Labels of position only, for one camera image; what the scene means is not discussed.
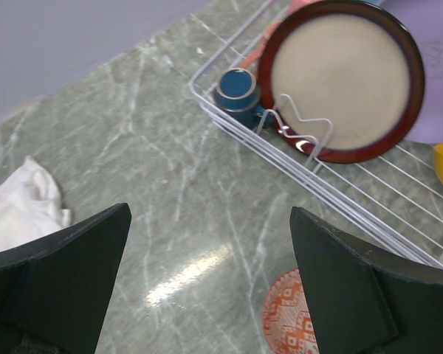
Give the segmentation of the white wire dish rack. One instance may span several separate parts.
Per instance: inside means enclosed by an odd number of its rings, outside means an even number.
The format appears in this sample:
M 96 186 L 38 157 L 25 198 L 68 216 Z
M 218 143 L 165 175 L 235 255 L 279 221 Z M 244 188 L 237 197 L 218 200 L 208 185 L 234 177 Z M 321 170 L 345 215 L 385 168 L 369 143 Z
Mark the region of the white wire dish rack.
M 287 12 L 286 1 L 212 1 L 196 14 L 221 44 L 193 76 L 190 87 L 214 124 L 402 257 L 443 268 L 443 184 L 433 148 L 401 142 L 359 164 L 331 164 L 291 149 L 273 129 L 251 131 L 213 101 L 218 76 L 240 64 L 264 29 Z

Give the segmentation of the pink patterned cup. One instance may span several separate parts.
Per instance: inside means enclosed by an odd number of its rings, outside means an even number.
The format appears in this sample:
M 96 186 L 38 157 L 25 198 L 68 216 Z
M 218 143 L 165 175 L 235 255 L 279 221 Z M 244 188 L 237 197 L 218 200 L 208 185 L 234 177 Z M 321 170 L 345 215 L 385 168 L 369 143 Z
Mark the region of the pink patterned cup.
M 281 21 L 274 21 L 265 28 L 261 37 L 260 44 L 241 62 L 241 64 L 239 65 L 240 68 L 248 69 L 254 62 L 256 62 L 260 58 L 267 41 L 280 23 Z

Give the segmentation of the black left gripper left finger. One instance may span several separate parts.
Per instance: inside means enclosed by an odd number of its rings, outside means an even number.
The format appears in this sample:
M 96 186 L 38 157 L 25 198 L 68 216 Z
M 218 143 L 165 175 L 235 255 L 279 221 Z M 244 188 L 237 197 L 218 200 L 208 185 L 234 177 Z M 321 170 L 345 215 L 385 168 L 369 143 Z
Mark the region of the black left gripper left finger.
M 0 252 L 0 353 L 23 335 L 94 353 L 131 225 L 127 203 Z

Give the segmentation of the dark red rimmed plate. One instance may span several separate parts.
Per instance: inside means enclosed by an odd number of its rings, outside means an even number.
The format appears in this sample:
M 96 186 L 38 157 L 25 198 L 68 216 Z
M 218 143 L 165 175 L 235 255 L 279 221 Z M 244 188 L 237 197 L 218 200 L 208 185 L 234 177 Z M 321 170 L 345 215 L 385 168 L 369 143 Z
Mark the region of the dark red rimmed plate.
M 287 16 L 258 62 L 261 104 L 281 138 L 323 162 L 374 159 L 400 143 L 425 96 L 418 46 L 364 1 L 316 1 Z

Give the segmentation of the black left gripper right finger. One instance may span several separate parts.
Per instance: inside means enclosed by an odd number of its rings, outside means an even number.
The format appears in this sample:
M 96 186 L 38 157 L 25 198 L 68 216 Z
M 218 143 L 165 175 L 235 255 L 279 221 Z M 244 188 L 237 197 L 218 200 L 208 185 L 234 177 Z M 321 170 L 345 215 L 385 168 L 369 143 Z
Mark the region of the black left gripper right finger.
M 322 353 L 443 353 L 443 270 L 295 207 L 292 244 Z

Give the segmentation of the lavender plate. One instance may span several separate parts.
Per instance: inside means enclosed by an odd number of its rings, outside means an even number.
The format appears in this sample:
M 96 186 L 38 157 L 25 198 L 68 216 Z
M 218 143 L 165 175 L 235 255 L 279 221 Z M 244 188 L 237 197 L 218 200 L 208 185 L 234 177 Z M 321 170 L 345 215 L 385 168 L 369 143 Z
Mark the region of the lavender plate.
M 406 139 L 443 143 L 443 0 L 381 1 L 412 34 L 425 67 L 425 98 L 419 118 Z

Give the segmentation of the pink plastic cup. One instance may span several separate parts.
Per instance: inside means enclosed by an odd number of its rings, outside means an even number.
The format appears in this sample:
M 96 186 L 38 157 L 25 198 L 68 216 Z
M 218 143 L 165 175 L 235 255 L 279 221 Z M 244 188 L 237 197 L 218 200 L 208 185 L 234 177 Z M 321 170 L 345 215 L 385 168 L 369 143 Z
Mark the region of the pink plastic cup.
M 291 0 L 287 14 L 291 15 L 302 7 L 315 3 L 317 0 Z

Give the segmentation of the dark blue ceramic mug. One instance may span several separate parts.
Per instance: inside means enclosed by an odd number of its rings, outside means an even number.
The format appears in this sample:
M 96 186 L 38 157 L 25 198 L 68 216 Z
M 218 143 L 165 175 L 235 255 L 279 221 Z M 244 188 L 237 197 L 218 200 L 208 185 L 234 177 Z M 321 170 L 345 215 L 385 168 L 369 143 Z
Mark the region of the dark blue ceramic mug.
M 255 76 L 243 68 L 231 68 L 219 78 L 213 90 L 218 108 L 249 129 L 258 127 L 265 109 Z

